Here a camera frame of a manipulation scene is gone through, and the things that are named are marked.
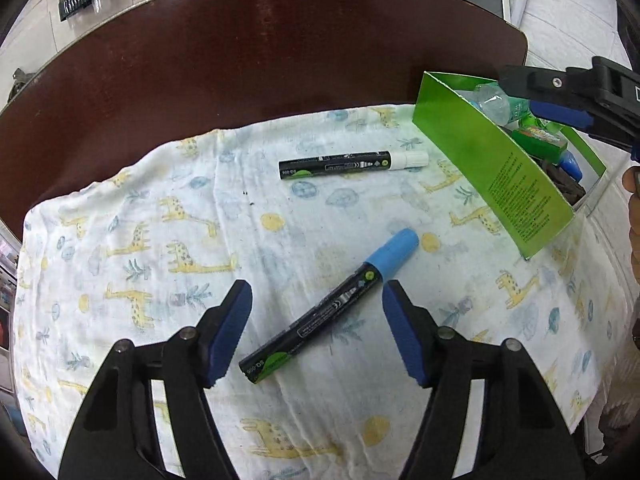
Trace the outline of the person's right hand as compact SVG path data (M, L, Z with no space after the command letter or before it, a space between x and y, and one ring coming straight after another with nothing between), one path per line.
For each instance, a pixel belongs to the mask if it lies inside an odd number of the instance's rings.
M631 269L634 279L640 283L640 200L639 166L629 167L623 174L623 188L630 194L628 200L629 243Z

